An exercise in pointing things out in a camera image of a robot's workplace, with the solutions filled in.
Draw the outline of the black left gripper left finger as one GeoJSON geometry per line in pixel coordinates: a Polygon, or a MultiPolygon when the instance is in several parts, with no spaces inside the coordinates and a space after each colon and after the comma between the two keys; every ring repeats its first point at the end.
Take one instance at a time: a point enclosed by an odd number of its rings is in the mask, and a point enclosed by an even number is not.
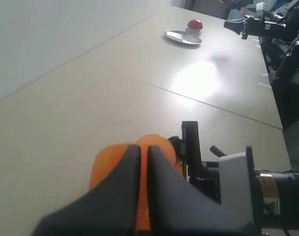
{"type": "Polygon", "coordinates": [[[96,187],[45,216],[34,236],[134,236],[141,151],[128,146],[122,159],[96,187]]]}

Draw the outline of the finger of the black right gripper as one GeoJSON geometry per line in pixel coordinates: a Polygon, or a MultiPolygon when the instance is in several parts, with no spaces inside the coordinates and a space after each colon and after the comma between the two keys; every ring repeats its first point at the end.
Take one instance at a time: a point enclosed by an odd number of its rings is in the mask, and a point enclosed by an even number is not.
{"type": "Polygon", "coordinates": [[[197,121],[182,122],[182,140],[185,146],[185,160],[189,182],[202,178],[202,163],[197,121]]]}

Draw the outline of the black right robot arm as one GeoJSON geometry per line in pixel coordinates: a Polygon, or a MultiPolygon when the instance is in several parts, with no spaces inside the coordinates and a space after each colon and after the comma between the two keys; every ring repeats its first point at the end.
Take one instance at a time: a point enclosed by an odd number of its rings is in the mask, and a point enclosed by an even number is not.
{"type": "Polygon", "coordinates": [[[184,177],[201,193],[253,223],[255,233],[299,231],[299,170],[273,172],[254,166],[253,150],[227,155],[210,147],[218,161],[203,161],[198,123],[183,121],[177,150],[184,177]]]}

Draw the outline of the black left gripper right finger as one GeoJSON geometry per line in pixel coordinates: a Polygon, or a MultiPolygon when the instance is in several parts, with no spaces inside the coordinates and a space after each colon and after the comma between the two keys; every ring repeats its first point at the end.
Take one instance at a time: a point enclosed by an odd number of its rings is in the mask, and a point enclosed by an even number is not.
{"type": "Polygon", "coordinates": [[[253,223],[188,183],[158,146],[148,149],[147,196],[155,236],[254,235],[253,223]]]}

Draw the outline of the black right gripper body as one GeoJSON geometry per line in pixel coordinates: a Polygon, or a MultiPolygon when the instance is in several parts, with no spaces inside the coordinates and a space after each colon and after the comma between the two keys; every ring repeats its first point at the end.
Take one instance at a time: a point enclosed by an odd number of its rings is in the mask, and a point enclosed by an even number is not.
{"type": "Polygon", "coordinates": [[[180,147],[180,173],[198,191],[221,203],[218,162],[201,160],[201,153],[180,147]]]}

